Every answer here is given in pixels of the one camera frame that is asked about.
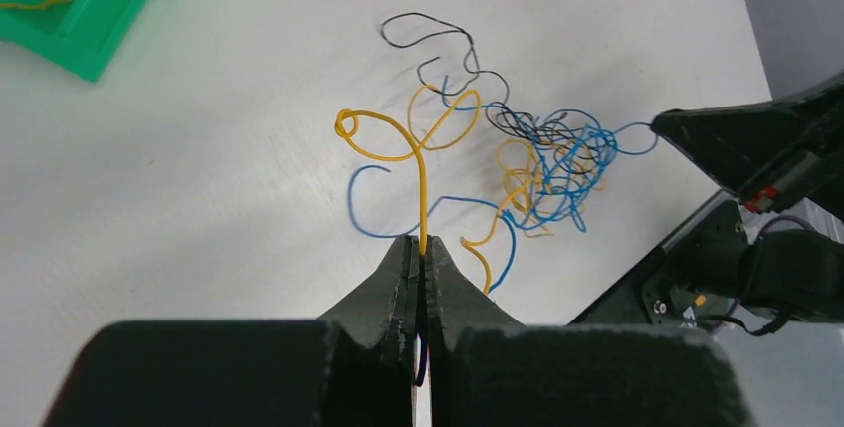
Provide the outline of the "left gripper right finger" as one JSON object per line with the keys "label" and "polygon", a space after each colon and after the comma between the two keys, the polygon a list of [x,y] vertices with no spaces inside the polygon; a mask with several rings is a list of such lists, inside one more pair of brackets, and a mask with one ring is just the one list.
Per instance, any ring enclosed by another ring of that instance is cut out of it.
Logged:
{"label": "left gripper right finger", "polygon": [[443,241],[424,259],[436,426],[748,426],[725,352],[688,328],[525,325],[466,279]]}

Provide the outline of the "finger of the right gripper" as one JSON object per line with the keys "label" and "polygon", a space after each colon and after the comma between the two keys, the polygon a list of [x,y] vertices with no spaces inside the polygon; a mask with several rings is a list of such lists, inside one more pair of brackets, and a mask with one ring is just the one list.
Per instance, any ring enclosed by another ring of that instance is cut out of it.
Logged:
{"label": "finger of the right gripper", "polygon": [[650,128],[751,212],[808,198],[843,216],[842,74],[769,102],[668,110]]}

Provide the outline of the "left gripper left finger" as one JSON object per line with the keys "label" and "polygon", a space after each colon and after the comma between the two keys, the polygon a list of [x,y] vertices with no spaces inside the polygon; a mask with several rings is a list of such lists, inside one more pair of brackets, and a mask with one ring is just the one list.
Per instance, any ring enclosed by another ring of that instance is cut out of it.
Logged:
{"label": "left gripper left finger", "polygon": [[411,426],[419,241],[312,320],[125,320],[80,350],[48,426]]}

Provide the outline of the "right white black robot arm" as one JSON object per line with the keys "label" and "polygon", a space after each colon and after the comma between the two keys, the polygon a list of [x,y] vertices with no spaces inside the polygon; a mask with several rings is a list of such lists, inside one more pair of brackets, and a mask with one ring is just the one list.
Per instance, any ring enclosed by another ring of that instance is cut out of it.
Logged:
{"label": "right white black robot arm", "polygon": [[743,221],[787,216],[804,200],[842,216],[842,76],[770,102],[668,110],[651,129],[719,191],[577,321],[713,331],[736,302],[766,318],[759,335],[842,322],[842,243],[803,227],[751,237]]}

